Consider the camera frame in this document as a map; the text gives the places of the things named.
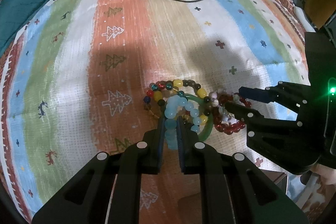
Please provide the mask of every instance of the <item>white bead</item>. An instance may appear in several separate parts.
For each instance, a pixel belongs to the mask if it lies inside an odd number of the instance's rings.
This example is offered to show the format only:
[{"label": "white bead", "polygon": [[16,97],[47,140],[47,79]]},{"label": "white bead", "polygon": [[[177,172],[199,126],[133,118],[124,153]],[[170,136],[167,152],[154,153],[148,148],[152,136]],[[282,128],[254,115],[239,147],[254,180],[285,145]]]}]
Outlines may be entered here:
[{"label": "white bead", "polygon": [[238,94],[233,95],[233,101],[238,102],[240,99]]},{"label": "white bead", "polygon": [[219,105],[218,99],[211,98],[211,104],[213,107],[217,107]]},{"label": "white bead", "polygon": [[216,99],[217,98],[217,92],[213,91],[209,94],[210,98]]}]

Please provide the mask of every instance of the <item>dark brown bead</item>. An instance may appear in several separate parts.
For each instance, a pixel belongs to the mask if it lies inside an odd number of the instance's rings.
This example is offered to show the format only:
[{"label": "dark brown bead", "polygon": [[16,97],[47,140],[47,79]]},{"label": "dark brown bead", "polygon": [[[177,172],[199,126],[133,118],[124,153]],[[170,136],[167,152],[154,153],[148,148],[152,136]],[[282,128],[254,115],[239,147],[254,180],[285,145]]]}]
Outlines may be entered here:
[{"label": "dark brown bead", "polygon": [[159,106],[164,106],[165,103],[166,103],[166,101],[163,100],[163,99],[160,99],[160,100],[157,101],[157,104],[158,104]]},{"label": "dark brown bead", "polygon": [[189,83],[188,83],[189,86],[192,87],[192,88],[193,88],[193,87],[195,86],[195,84],[196,84],[196,82],[195,82],[194,80],[188,80],[188,82],[189,82]]},{"label": "dark brown bead", "polygon": [[206,104],[210,102],[210,97],[206,96],[203,98],[203,102],[205,102]]},{"label": "dark brown bead", "polygon": [[205,105],[205,109],[209,109],[211,111],[211,110],[213,110],[213,105],[211,103],[207,103]]},{"label": "dark brown bead", "polygon": [[144,110],[147,110],[147,111],[150,111],[151,108],[152,108],[151,104],[145,104],[145,105],[143,106],[143,109],[144,109]]},{"label": "dark brown bead", "polygon": [[205,110],[203,111],[203,114],[206,115],[206,116],[210,116],[211,111],[210,111],[209,109],[205,109]]}]

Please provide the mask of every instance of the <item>striped blanket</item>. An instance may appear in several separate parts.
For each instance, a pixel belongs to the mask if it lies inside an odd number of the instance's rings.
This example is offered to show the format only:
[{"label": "striped blanket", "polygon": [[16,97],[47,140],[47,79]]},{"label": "striped blanket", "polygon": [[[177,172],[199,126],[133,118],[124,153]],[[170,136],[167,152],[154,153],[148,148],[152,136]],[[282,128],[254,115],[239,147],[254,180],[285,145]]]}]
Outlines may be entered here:
[{"label": "striped blanket", "polygon": [[[208,92],[309,84],[293,22],[274,0],[46,4],[17,34],[0,75],[0,161],[18,210],[31,221],[98,151],[120,153],[155,128],[142,101],[151,82],[193,79]],[[296,118],[276,104],[252,107]],[[246,130],[227,136],[213,129],[206,142],[281,170],[246,147]],[[182,175],[177,152],[165,145],[162,172],[143,176],[140,221],[181,223],[178,200],[198,192],[198,177]]]}]

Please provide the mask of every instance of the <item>black robotic claw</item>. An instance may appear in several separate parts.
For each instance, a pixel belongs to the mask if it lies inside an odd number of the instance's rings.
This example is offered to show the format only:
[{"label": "black robotic claw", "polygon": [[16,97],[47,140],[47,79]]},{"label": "black robotic claw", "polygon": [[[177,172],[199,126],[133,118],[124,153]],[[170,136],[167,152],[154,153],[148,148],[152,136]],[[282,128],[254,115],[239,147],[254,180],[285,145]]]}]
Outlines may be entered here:
[{"label": "black robotic claw", "polygon": [[218,153],[177,123],[181,171],[199,174],[202,223],[308,224],[305,214],[245,155]]}]

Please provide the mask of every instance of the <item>orange stripe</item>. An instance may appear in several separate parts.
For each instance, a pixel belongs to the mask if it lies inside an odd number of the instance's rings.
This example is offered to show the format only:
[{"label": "orange stripe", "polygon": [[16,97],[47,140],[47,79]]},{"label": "orange stripe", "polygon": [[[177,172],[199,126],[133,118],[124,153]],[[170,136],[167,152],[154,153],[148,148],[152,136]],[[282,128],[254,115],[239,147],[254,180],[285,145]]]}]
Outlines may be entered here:
[{"label": "orange stripe", "polygon": [[278,9],[278,7],[272,1],[270,1],[270,0],[262,0],[262,1],[267,5],[267,7],[271,10],[271,12],[274,14],[274,16],[279,20],[283,29],[286,31],[286,33],[288,33],[289,37],[294,42],[295,47],[300,52],[302,62],[304,64],[305,68],[308,70],[306,55],[305,55],[305,46],[303,45],[303,43],[302,43],[300,37],[298,36],[298,34],[295,32],[295,30],[293,29],[292,25],[287,20],[287,18],[285,18],[283,16],[281,11]]},{"label": "orange stripe", "polygon": [[[115,138],[121,142],[127,138],[130,143],[135,143],[146,131],[157,126],[157,122],[143,109],[142,101],[145,87],[149,85],[144,79],[153,79],[150,69],[159,67],[157,59],[153,58],[158,55],[158,49],[151,44],[146,7],[147,0],[98,0],[88,72],[90,117],[93,122],[91,132],[99,150],[122,152],[124,147],[119,146],[117,151]],[[121,27],[124,31],[106,41],[106,36],[102,37],[102,34],[108,26]],[[103,62],[107,55],[124,56],[126,59],[105,71]],[[119,91],[132,98],[122,112],[117,109],[113,116],[109,106],[102,105],[109,99],[108,90],[113,94]]]}]

